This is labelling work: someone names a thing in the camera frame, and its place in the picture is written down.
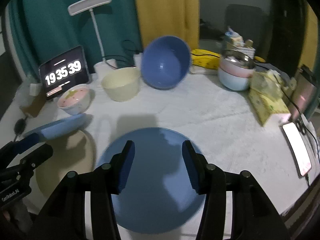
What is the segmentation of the light blue plate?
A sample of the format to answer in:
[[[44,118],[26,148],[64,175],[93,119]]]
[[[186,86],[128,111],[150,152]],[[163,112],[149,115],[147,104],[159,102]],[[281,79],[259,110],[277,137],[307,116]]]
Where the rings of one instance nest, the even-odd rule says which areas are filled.
[[[96,166],[108,163],[129,140],[135,143],[135,157],[127,184],[112,196],[117,223],[148,234],[179,228],[204,201],[191,187],[184,164],[182,144],[187,137],[160,127],[137,129],[112,142]]]
[[[26,138],[31,134],[37,134],[39,142],[53,140],[76,131],[86,122],[86,119],[87,115],[85,113],[69,116],[35,128],[25,133],[23,137]]]

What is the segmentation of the beige plate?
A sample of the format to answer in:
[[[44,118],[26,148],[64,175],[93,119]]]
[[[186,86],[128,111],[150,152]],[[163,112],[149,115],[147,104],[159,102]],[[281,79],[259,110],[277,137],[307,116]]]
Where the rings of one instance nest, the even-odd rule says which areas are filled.
[[[47,141],[53,156],[36,169],[36,181],[48,198],[69,171],[78,174],[93,171],[96,159],[95,143],[88,132],[78,130]]]

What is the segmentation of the pink star bowl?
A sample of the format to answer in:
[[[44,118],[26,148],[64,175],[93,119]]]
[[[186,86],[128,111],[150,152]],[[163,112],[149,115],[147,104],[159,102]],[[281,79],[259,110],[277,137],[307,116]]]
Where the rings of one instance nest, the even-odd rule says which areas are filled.
[[[76,85],[67,90],[57,101],[59,109],[69,115],[84,113],[91,103],[91,90],[87,84]]]

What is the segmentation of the cream bowl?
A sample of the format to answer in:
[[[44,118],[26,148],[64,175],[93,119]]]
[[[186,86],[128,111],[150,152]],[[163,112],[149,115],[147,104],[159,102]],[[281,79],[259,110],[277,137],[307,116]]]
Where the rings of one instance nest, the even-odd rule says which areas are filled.
[[[104,76],[101,86],[111,100],[128,101],[140,91],[140,76],[140,70],[134,67],[112,70]]]

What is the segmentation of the white desk lamp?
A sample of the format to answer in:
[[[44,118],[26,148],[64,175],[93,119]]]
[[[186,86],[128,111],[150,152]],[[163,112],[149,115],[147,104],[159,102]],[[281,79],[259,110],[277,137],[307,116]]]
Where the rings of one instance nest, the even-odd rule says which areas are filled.
[[[79,1],[69,5],[67,10],[68,10],[68,13],[70,16],[75,16],[75,15],[78,15],[78,14],[83,13],[85,11],[89,11],[92,22],[93,22],[95,35],[97,37],[97,41],[99,44],[100,53],[101,53],[101,57],[103,59],[103,63],[106,64],[107,66],[109,66],[111,69],[118,69],[116,63],[114,63],[114,64],[109,63],[108,60],[106,59],[104,46],[103,46],[103,43],[102,43],[102,40],[100,37],[98,24],[97,24],[97,21],[95,19],[95,14],[94,14],[94,8],[109,4],[111,2],[112,2],[112,0],[79,0]]]

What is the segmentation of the smartphone with lit screen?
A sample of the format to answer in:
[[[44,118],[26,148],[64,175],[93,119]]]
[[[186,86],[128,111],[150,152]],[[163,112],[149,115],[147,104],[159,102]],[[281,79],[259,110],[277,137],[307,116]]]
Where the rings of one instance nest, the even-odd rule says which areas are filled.
[[[296,125],[292,122],[284,124],[282,129],[295,158],[298,174],[304,177],[311,170],[312,164],[302,136]]]

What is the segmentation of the light blue bowl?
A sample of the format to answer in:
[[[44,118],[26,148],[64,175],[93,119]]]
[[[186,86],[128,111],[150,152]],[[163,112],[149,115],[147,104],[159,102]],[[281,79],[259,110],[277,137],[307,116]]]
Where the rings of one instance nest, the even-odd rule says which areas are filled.
[[[218,69],[218,78],[225,87],[233,91],[244,91],[249,88],[249,78],[234,76],[221,68]]]

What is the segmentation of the teal curtain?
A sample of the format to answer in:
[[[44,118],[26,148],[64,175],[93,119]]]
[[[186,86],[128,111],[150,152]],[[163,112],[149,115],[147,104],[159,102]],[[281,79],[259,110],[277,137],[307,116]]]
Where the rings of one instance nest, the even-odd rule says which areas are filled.
[[[82,46],[88,69],[101,62],[99,44],[88,11],[70,16],[68,6],[79,0],[10,0],[4,11],[6,42],[18,71],[39,77],[49,59]],[[94,9],[106,59],[119,66],[133,64],[142,50],[135,0],[112,0]]]

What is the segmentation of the yellow duck wipes pack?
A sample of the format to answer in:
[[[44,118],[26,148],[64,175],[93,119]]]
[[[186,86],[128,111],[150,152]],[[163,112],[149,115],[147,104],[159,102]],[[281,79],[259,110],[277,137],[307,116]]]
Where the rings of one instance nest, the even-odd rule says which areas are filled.
[[[193,49],[191,59],[193,65],[207,69],[218,70],[220,65],[220,54],[204,49]]]

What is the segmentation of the pink steel-lined bowl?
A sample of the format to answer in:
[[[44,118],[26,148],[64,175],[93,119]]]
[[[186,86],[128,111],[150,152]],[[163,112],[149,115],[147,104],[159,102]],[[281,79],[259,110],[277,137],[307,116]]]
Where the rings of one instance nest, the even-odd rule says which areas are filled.
[[[255,62],[237,50],[223,50],[220,54],[220,68],[237,77],[249,78],[256,70]]]

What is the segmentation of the dark blue bowl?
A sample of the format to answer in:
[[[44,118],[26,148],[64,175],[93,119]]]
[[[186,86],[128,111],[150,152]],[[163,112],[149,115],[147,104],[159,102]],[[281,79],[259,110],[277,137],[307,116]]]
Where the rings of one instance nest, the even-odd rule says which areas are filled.
[[[189,73],[190,48],[176,36],[162,36],[153,40],[143,51],[141,75],[144,82],[155,89],[176,87]]]

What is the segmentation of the silver pink appliance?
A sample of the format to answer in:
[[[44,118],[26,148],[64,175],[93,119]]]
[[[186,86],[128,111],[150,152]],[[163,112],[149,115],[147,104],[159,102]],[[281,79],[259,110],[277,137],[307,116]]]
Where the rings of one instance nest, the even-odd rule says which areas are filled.
[[[302,65],[297,76],[297,85],[291,95],[288,109],[291,113],[290,121],[295,122],[300,114],[308,107],[317,89],[317,79],[313,72]]]

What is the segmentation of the white perforated basket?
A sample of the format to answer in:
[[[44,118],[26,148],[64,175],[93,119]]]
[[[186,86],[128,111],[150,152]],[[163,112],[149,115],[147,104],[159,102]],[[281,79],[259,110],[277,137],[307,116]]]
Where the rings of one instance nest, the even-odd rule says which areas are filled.
[[[235,46],[231,43],[229,43],[227,40],[223,41],[223,45],[224,45],[224,49],[227,50],[236,50],[239,51],[243,54],[246,54],[247,56],[249,56],[251,59],[254,59],[255,56],[255,49],[253,47],[239,47],[239,46]]]

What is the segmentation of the blue snack packet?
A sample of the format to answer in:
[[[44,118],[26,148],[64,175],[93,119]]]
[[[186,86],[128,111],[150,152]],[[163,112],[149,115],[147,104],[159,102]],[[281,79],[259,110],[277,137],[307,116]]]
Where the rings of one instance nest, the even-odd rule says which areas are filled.
[[[228,26],[227,31],[225,32],[225,39],[228,43],[236,47],[242,47],[244,45],[242,36],[235,32],[230,26]]]

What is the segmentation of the yellow curtain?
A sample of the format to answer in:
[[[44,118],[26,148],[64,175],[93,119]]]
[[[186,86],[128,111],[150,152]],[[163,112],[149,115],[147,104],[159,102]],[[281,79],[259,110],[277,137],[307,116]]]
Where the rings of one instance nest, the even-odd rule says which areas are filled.
[[[165,35],[199,46],[200,0],[135,0],[143,47]]]

